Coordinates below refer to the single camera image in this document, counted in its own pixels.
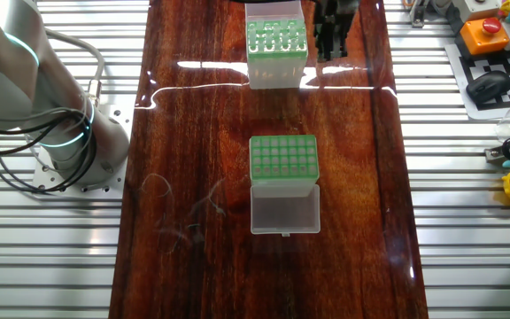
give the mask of wooden table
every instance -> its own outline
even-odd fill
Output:
[[[383,3],[301,89],[251,90],[244,7],[151,1],[111,318],[428,318]],[[316,135],[319,234],[250,231],[251,136]]]

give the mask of red emergency stop button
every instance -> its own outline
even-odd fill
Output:
[[[497,18],[489,18],[483,21],[483,32],[486,35],[493,35],[501,29],[501,22]]]

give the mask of computer mouse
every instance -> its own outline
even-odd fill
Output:
[[[466,87],[467,95],[475,103],[483,103],[500,97],[510,90],[510,77],[503,71],[484,74]]]

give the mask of metal slats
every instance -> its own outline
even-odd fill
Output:
[[[39,0],[47,27],[78,36],[107,62],[102,102],[135,102],[149,2]],[[470,121],[444,45],[445,19],[412,30],[400,0],[385,0],[415,220],[432,319],[510,319],[510,207],[503,172],[485,162],[496,121]],[[97,64],[52,41],[82,86]],[[23,144],[0,137],[2,148]],[[29,152],[11,170],[32,179]],[[0,318],[106,318],[120,202],[43,201],[0,180]]]

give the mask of white plastic box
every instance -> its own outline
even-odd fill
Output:
[[[251,232],[320,232],[315,136],[253,136],[249,141]]]
[[[308,58],[300,1],[246,4],[245,30],[250,87],[298,88]]]

